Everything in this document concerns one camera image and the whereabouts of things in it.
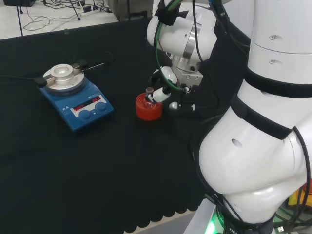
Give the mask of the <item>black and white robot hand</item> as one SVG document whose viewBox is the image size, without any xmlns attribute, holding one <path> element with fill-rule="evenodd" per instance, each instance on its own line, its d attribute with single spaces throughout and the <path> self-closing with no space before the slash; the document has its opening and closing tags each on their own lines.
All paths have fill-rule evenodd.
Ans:
<svg viewBox="0 0 312 234">
<path fill-rule="evenodd" d="M 145 100 L 150 104 L 166 101 L 171 94 L 188 94 L 197 88 L 203 79 L 199 72 L 200 63 L 188 58 L 171 56 L 171 66 L 160 66 L 151 76 L 151 84 L 161 83 L 156 90 L 147 90 Z"/>
</svg>

